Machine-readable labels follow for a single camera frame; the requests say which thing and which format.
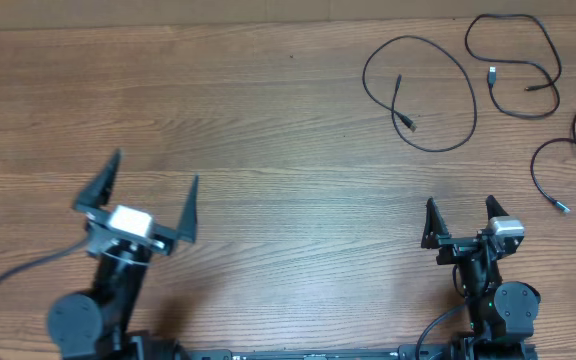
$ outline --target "wall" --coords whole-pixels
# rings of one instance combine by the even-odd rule
[[[576,0],[0,0],[0,30],[196,23],[576,15]]]

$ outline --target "wooden tabletop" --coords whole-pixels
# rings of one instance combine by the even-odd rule
[[[455,236],[486,224],[494,194],[522,219],[526,239],[500,262],[505,281],[543,296],[536,333],[543,359],[576,359],[576,152],[555,144],[535,167],[572,212],[535,189],[530,158],[567,137],[576,111],[576,17],[542,19],[564,64],[561,106],[526,121],[488,96],[490,63],[471,58],[471,19],[211,25],[0,32],[0,273],[84,236],[70,209],[115,148],[125,151],[113,204],[174,225],[199,173],[199,238],[150,268],[131,323],[190,349],[388,348],[414,343],[460,303],[451,267],[420,248],[434,196]],[[466,68],[477,95],[472,139],[425,153],[395,133],[361,84],[367,57],[390,38],[428,37]],[[531,59],[556,73],[539,29],[482,21],[478,53]],[[472,124],[466,82],[430,46],[402,40],[371,64],[382,100],[403,75],[398,109],[428,147],[460,141]],[[506,108],[552,107],[542,76],[497,64]],[[15,276],[0,288],[0,355],[56,359],[45,315],[60,296],[89,286],[83,252]],[[439,326],[429,342],[466,329]]]

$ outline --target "cable plug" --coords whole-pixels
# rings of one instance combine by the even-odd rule
[[[557,209],[559,209],[559,211],[561,211],[564,214],[568,214],[570,212],[570,209],[560,201],[556,201],[554,205]]]
[[[488,86],[493,87],[495,81],[497,81],[497,68],[491,66],[490,69],[488,69]]]
[[[404,125],[410,129],[410,131],[415,132],[415,130],[417,130],[417,125],[415,125],[415,122],[412,121],[408,116],[401,114],[399,118],[401,119],[401,122],[403,122]]]

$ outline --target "wooden table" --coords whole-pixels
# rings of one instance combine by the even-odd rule
[[[506,281],[543,295],[531,339],[544,359],[576,359],[576,153],[546,148],[536,171],[572,209],[563,216],[535,189],[537,146],[566,137],[576,110],[576,17],[543,19],[564,63],[562,103],[542,121],[499,113],[489,63],[471,58],[471,19],[211,25],[0,32],[0,273],[84,236],[71,201],[113,149],[125,150],[114,204],[174,225],[201,174],[200,235],[149,270],[131,323],[191,349],[384,348],[413,343],[460,298],[451,268],[422,250],[434,196],[455,236],[486,224],[494,194],[525,223]],[[361,85],[370,53],[403,34],[426,36],[472,79],[479,121],[467,144],[424,153],[394,132]],[[477,25],[473,48],[528,58],[554,74],[539,29],[524,21]],[[369,69],[387,101],[413,117],[417,143],[458,142],[472,123],[461,72],[426,44],[402,41]],[[527,66],[498,65],[507,108],[547,110],[548,90]],[[45,314],[86,288],[96,261],[83,252],[0,288],[0,354],[56,359]],[[445,342],[467,318],[438,327]]]

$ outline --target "wood grain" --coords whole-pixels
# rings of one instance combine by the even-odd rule
[[[564,63],[562,104],[534,122],[492,106],[490,64],[463,47],[469,20],[0,32],[0,273],[83,236],[70,202],[121,147],[113,203],[165,224],[201,174],[199,240],[156,259],[132,328],[191,349],[392,347],[414,342],[459,302],[450,268],[419,248],[426,199],[466,236],[485,225],[484,199],[494,194],[527,227],[501,269],[543,294],[531,341],[544,359],[576,358],[576,155],[553,145],[536,166],[547,191],[572,208],[565,217],[528,168],[537,146],[568,135],[576,110],[576,17],[543,20]],[[428,154],[404,144],[363,91],[368,55],[403,34],[431,38],[468,70],[479,120],[459,149]],[[471,43],[555,71],[531,23],[482,22]],[[551,106],[548,91],[522,91],[543,81],[532,69],[497,71],[506,107]],[[399,73],[399,109],[419,127],[407,136],[436,147],[459,141],[472,104],[454,64],[402,41],[371,64],[369,86],[385,101]],[[45,313],[87,287],[95,265],[78,253],[5,283],[2,357],[56,359]],[[429,341],[465,322],[442,325]]]

